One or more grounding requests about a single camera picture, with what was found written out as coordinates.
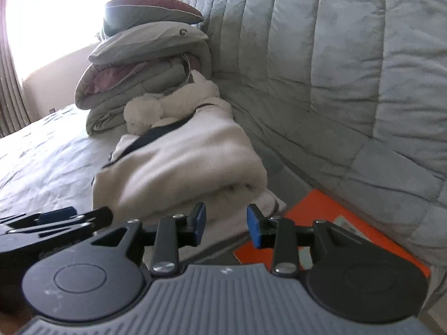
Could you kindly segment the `grey top pillow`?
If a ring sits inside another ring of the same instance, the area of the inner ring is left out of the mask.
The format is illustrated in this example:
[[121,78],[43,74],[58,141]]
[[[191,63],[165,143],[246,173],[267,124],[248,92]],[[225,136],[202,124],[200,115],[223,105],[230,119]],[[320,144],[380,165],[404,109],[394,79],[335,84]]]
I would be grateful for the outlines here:
[[107,37],[145,23],[180,22],[194,25],[202,13],[179,0],[111,0],[105,6],[103,32]]

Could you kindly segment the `folded grey quilt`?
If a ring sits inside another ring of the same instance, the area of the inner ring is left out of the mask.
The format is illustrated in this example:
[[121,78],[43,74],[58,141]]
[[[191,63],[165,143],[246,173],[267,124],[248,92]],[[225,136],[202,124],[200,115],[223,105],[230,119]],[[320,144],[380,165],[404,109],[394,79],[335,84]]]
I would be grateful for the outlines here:
[[87,134],[96,135],[123,125],[124,108],[134,98],[145,94],[163,98],[196,82],[208,91],[199,97],[220,95],[216,84],[201,75],[199,60],[191,54],[124,65],[90,64],[77,84],[74,100],[77,108],[89,111]]

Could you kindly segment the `beige fleece jacket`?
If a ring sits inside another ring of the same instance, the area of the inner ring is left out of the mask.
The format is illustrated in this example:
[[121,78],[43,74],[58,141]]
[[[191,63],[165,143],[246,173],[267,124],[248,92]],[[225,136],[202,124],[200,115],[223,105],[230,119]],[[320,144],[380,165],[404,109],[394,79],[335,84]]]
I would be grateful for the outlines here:
[[92,182],[92,206],[115,222],[149,221],[206,205],[212,222],[243,221],[249,204],[269,215],[285,207],[267,188],[267,170],[223,108],[206,104],[182,120],[125,134]]

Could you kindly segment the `grey pillow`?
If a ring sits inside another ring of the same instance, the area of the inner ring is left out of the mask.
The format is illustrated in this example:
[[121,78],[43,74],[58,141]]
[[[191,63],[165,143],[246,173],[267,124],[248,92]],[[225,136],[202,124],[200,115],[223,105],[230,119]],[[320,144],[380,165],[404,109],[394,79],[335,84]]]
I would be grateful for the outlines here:
[[133,63],[179,54],[186,46],[206,41],[208,36],[188,23],[144,23],[100,43],[90,54],[92,64]]
[[105,6],[103,32],[107,37],[145,23],[180,22],[194,25],[202,13],[179,0],[111,0]]

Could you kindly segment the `grey quilted headboard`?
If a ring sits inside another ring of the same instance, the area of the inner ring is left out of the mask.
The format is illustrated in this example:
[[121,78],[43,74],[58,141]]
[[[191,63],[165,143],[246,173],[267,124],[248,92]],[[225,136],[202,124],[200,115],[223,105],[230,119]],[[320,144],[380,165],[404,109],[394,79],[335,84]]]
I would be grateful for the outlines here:
[[446,0],[181,0],[241,126],[446,264]]

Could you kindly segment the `grey bed sheet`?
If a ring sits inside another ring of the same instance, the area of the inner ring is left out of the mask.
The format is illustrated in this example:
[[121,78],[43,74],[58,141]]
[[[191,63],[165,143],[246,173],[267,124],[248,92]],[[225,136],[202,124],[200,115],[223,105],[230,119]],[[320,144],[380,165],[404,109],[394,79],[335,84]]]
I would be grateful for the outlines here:
[[[87,111],[74,104],[1,138],[1,218],[22,213],[75,207],[92,209],[92,180],[127,133],[125,124],[88,136]],[[255,152],[267,169],[268,189],[255,200],[267,215],[275,201],[282,214],[311,190],[306,181],[287,168],[272,149],[246,129]],[[245,210],[213,222],[207,205],[207,225],[199,247],[180,250],[180,259],[201,262],[233,250],[247,238]]]

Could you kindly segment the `window with white frame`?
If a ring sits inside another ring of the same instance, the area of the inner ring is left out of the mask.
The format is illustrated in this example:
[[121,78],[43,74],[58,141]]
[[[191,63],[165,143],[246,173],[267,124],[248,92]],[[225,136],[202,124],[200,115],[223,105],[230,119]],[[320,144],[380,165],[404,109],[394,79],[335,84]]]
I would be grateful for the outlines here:
[[98,41],[108,0],[5,0],[5,27],[18,77]]

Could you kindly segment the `white fluffy garment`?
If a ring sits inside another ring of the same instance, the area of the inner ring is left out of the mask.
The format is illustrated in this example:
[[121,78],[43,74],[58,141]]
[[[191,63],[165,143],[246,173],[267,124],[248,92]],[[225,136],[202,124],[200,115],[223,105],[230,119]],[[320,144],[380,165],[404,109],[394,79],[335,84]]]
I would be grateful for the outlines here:
[[192,82],[169,95],[156,98],[145,94],[133,98],[124,108],[123,118],[129,134],[142,135],[151,128],[186,118],[205,104],[217,105],[232,113],[230,104],[220,97],[217,85],[198,70],[193,70]]

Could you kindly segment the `grey left curtain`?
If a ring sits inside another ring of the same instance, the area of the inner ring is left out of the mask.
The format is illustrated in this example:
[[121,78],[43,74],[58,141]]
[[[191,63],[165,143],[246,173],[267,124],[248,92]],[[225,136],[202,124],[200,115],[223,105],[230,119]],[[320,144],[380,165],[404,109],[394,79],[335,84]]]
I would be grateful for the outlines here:
[[7,0],[1,0],[1,137],[4,138],[33,121],[22,83],[17,77],[8,40]]

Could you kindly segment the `grey lower pillow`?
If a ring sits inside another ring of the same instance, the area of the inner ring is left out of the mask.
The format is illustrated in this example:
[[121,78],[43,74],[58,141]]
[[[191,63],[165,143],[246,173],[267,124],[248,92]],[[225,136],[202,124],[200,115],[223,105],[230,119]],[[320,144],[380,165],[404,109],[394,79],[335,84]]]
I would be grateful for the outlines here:
[[188,23],[144,23],[100,43],[90,54],[92,64],[133,63],[179,54],[186,46],[206,41],[208,36]]

